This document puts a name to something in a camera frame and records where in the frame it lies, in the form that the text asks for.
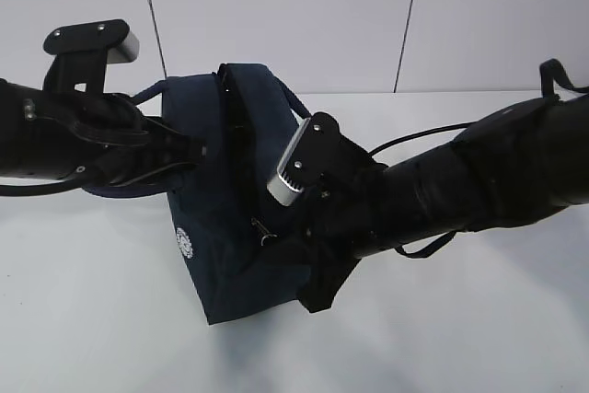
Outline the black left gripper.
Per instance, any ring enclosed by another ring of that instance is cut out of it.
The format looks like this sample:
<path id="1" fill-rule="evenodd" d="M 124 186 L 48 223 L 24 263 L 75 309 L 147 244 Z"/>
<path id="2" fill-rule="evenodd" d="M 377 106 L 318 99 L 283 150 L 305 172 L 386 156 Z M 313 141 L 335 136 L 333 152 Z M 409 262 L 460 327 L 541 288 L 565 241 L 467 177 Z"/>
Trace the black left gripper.
<path id="1" fill-rule="evenodd" d="M 68 103 L 75 115 L 68 133 L 76 148 L 68 178 L 82 185 L 175 189 L 196 167 L 180 156 L 207 154 L 202 138 L 180 133 L 161 117 L 145 117 L 128 95 L 75 90 Z"/>

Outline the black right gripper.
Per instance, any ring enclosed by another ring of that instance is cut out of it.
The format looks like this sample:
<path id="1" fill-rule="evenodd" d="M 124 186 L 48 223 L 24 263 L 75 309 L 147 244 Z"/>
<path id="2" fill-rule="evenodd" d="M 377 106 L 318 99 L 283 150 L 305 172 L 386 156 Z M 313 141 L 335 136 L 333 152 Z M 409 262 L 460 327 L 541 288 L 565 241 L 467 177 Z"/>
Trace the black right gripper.
<path id="1" fill-rule="evenodd" d="M 355 188 L 312 185 L 303 193 L 302 236 L 277 237 L 262 246 L 263 264 L 281 271 L 310 271 L 297 292 L 308 312 L 330 309 L 360 260 L 379 251 L 378 196 L 376 180 L 359 182 Z"/>

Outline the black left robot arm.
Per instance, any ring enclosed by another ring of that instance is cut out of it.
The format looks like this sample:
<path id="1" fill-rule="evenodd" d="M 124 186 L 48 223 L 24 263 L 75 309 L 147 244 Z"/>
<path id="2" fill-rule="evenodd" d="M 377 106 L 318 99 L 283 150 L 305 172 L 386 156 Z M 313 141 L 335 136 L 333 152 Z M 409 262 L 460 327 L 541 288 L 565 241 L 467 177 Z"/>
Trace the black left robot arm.
<path id="1" fill-rule="evenodd" d="M 120 93 L 56 93 L 1 82 L 1 175 L 40 179 L 6 196 L 76 188 L 168 187 L 194 170 L 206 143 L 146 116 Z"/>

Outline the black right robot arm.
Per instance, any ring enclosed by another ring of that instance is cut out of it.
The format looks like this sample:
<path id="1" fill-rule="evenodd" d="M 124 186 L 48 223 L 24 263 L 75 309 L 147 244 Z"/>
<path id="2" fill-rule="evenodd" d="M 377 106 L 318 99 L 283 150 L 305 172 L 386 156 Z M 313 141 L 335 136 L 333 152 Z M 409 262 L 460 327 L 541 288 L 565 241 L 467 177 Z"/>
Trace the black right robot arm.
<path id="1" fill-rule="evenodd" d="M 532 225 L 588 201 L 588 98 L 556 94 L 497 110 L 451 141 L 394 166 L 374 160 L 325 112 L 304 120 L 284 154 L 294 220 L 263 257 L 303 265 L 296 299 L 331 307 L 360 260 L 408 245 L 426 259 L 455 235 Z"/>

